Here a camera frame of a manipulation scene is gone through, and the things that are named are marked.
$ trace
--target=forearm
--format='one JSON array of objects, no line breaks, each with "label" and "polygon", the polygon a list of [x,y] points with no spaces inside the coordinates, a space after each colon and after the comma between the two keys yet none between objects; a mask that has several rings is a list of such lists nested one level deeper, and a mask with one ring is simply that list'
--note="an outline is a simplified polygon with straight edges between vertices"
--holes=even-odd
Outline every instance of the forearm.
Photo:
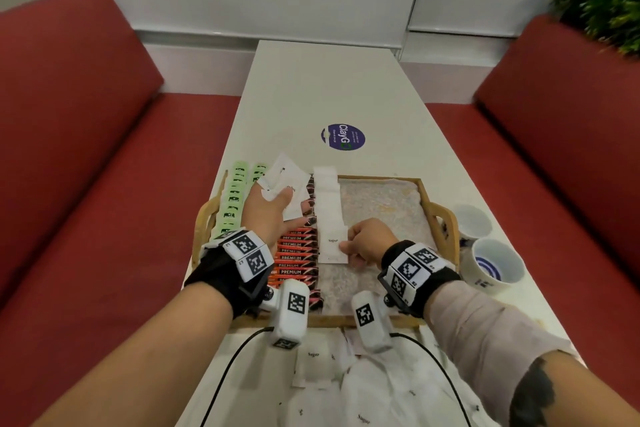
[{"label": "forearm", "polygon": [[432,294],[424,317],[461,377],[503,426],[639,425],[635,410],[571,355],[568,342],[463,282]]},{"label": "forearm", "polygon": [[217,290],[186,287],[34,425],[173,427],[231,320]]}]

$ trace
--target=white table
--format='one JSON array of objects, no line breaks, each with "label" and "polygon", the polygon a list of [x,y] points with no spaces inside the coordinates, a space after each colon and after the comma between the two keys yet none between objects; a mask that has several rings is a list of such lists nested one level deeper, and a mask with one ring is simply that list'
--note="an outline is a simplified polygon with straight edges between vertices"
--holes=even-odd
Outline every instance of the white table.
[{"label": "white table", "polygon": [[[324,127],[341,123],[364,133],[362,148],[341,151],[323,142]],[[261,41],[212,195],[235,160],[271,164],[281,151],[307,171],[335,165],[339,174],[420,178],[431,201],[477,206],[492,218],[492,237],[509,242],[388,50]],[[566,337],[530,275],[497,299]],[[179,426],[200,425],[222,371],[248,334],[227,335]],[[276,425],[278,403],[291,394],[294,355],[266,349],[263,341],[254,340],[236,359],[208,426]],[[457,405],[443,405],[441,418],[442,425],[464,422]]]}]

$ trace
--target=cup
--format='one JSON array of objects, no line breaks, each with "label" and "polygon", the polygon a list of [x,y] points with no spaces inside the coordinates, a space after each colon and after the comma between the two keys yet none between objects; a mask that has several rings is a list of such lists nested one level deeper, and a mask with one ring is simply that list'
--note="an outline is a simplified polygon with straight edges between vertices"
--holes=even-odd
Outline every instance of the cup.
[{"label": "cup", "polygon": [[460,261],[460,275],[464,281],[491,295],[522,280],[524,272],[520,255],[493,238],[477,239]]},{"label": "cup", "polygon": [[[458,220],[458,231],[460,232],[460,246],[471,246],[477,239],[488,237],[491,234],[493,225],[489,217],[480,209],[471,204],[456,204],[451,208]],[[445,238],[447,225],[442,223],[442,232]]]}]

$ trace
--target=black tattoo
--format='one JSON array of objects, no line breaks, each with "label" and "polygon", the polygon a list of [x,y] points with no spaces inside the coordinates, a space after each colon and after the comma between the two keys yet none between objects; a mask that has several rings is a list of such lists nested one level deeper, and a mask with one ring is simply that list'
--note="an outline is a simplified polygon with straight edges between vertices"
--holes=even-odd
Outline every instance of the black tattoo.
[{"label": "black tattoo", "polygon": [[509,409],[509,427],[547,427],[543,408],[556,400],[554,384],[542,369],[546,361],[536,358],[516,387]]}]

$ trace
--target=red seat cushion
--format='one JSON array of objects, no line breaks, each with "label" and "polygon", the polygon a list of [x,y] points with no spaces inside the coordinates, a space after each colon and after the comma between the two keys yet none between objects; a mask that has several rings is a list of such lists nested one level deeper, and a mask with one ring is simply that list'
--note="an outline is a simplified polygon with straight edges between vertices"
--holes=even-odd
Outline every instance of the red seat cushion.
[{"label": "red seat cushion", "polygon": [[640,291],[473,105],[427,105],[588,367],[640,408]]},{"label": "red seat cushion", "polygon": [[37,0],[3,12],[0,75],[6,299],[163,79],[113,0]]},{"label": "red seat cushion", "polygon": [[640,278],[640,61],[540,16],[476,97]]},{"label": "red seat cushion", "polygon": [[180,291],[239,98],[165,94],[0,311],[2,425],[25,426]]}]

